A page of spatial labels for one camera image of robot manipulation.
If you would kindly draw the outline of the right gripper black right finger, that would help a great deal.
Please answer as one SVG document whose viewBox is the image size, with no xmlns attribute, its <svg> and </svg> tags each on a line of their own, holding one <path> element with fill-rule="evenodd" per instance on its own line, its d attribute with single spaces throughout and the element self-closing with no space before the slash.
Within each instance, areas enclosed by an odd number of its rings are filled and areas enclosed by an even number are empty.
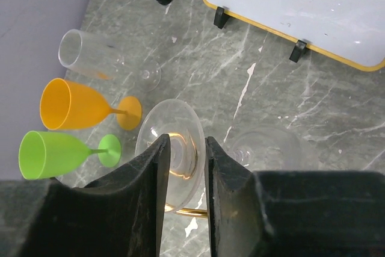
<svg viewBox="0 0 385 257">
<path fill-rule="evenodd" d="M 212 256 L 383 256 L 384 175 L 254 171 L 206 139 Z"/>
</svg>

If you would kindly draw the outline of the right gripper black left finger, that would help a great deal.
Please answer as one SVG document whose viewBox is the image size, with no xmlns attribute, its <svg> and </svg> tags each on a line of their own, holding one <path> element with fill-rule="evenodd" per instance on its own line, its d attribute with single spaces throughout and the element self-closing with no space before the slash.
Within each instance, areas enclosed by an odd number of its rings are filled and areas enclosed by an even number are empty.
<svg viewBox="0 0 385 257">
<path fill-rule="evenodd" d="M 1 182 L 2 256 L 158 256 L 170 168 L 163 134 L 83 188 Z"/>
</svg>

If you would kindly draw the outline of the clear wine glass back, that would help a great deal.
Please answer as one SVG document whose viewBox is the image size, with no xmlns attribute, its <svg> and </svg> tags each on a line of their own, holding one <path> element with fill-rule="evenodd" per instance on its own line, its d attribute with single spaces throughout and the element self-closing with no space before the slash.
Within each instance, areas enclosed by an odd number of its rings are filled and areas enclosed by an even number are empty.
<svg viewBox="0 0 385 257">
<path fill-rule="evenodd" d="M 166 212 L 178 212 L 195 195 L 206 161 L 202 124 L 191 106 L 177 99 L 155 105 L 140 128 L 135 154 L 144 152 L 159 136 L 170 138 L 171 157 Z M 318 170 L 315 148 L 281 126 L 260 125 L 224 143 L 224 151 L 247 169 Z"/>
</svg>

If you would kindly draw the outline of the clear wine glass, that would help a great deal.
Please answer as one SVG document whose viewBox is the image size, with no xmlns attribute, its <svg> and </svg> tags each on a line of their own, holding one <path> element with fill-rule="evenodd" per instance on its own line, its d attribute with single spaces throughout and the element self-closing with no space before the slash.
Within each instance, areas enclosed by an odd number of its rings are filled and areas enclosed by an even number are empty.
<svg viewBox="0 0 385 257">
<path fill-rule="evenodd" d="M 170 138 L 171 157 L 166 212 L 178 212 L 195 195 L 206 161 L 202 124 L 191 106 L 177 99 L 155 105 L 140 128 L 135 154 L 144 152 L 159 136 Z M 260 125 L 224 143 L 224 151 L 247 169 L 318 170 L 315 148 L 281 126 Z"/>
<path fill-rule="evenodd" d="M 78 29 L 63 35 L 58 59 L 66 69 L 89 78 L 112 80 L 132 75 L 144 91 L 154 90 L 162 76 L 157 62 L 135 60 L 110 39 Z"/>
</svg>

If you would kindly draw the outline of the green wine glass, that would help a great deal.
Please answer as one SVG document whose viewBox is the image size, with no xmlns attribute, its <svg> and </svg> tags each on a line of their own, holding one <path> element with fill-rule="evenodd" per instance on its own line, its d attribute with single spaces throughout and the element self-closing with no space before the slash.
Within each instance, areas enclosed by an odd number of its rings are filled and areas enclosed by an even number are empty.
<svg viewBox="0 0 385 257">
<path fill-rule="evenodd" d="M 27 180 L 53 178 L 74 171 L 90 155 L 97 155 L 103 166 L 114 167 L 122 155 L 120 140 L 107 134 L 92 149 L 70 134 L 29 131 L 20 143 L 19 169 Z"/>
</svg>

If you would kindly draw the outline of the orange wine glass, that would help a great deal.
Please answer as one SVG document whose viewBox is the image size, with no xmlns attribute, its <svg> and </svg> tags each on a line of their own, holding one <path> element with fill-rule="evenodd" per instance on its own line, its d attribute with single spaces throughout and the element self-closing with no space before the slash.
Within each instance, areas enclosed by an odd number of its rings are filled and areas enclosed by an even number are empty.
<svg viewBox="0 0 385 257">
<path fill-rule="evenodd" d="M 138 98 L 127 96 L 113 108 L 97 90 L 61 78 L 51 80 L 40 99 L 40 118 L 50 130 L 90 128 L 110 114 L 130 131 L 140 124 L 142 106 Z"/>
</svg>

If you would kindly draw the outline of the clear wine glass front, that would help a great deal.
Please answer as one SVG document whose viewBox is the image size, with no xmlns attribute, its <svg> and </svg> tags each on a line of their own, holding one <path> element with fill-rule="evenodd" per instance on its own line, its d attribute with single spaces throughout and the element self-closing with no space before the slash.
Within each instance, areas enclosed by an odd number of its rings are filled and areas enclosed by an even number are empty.
<svg viewBox="0 0 385 257">
<path fill-rule="evenodd" d="M 162 76 L 157 62 L 135 60 L 110 39 L 78 29 L 63 35 L 58 59 L 66 69 L 89 78 L 112 80 L 132 75 L 144 91 L 154 90 Z"/>
</svg>

